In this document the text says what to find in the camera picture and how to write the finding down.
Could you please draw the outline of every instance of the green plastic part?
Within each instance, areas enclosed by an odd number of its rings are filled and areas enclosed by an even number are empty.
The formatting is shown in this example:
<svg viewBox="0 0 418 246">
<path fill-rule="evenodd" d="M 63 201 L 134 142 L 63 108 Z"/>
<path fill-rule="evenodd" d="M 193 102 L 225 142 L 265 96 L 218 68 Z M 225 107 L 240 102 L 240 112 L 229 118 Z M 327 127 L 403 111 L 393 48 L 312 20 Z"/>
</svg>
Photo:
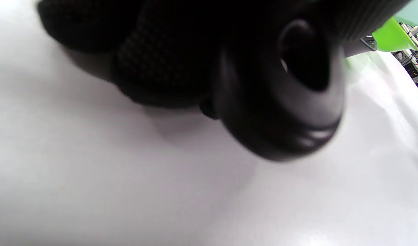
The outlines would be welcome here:
<svg viewBox="0 0 418 246">
<path fill-rule="evenodd" d="M 376 39 L 377 49 L 380 51 L 418 50 L 418 47 L 412 42 L 394 17 L 377 29 L 373 33 L 373 37 Z"/>
</svg>

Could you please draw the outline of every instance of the white table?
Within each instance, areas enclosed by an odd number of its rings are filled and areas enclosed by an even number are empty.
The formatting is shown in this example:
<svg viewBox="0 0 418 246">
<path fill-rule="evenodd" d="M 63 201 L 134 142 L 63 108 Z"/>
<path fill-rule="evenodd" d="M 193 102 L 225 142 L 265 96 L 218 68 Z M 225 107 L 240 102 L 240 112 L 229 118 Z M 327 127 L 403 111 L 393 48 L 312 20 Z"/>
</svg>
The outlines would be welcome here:
<svg viewBox="0 0 418 246">
<path fill-rule="evenodd" d="M 388 53 L 350 63 L 334 140 L 278 165 L 133 104 L 0 1 L 0 246 L 418 245 L 418 89 Z"/>
</svg>

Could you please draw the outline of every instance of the hole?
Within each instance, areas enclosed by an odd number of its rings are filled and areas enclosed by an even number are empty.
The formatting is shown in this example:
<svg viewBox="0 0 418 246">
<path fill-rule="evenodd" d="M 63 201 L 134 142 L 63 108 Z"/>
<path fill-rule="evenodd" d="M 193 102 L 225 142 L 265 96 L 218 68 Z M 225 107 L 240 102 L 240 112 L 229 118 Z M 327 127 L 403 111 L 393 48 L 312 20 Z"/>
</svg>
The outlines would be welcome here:
<svg viewBox="0 0 418 246">
<path fill-rule="evenodd" d="M 279 36 L 281 65 L 307 88 L 321 92 L 329 85 L 326 42 L 305 20 L 294 20 Z"/>
</svg>

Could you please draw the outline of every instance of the white surface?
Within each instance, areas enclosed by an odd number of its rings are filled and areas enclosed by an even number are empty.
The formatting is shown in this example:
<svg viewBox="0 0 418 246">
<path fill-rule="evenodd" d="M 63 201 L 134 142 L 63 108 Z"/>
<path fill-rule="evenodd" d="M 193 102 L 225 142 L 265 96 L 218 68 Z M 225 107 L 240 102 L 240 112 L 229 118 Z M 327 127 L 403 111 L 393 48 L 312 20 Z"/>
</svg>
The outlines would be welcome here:
<svg viewBox="0 0 418 246">
<path fill-rule="evenodd" d="M 350 62 L 335 139 L 275 165 L 131 103 L 0 1 L 0 246 L 418 245 L 418 89 L 390 54 Z"/>
</svg>

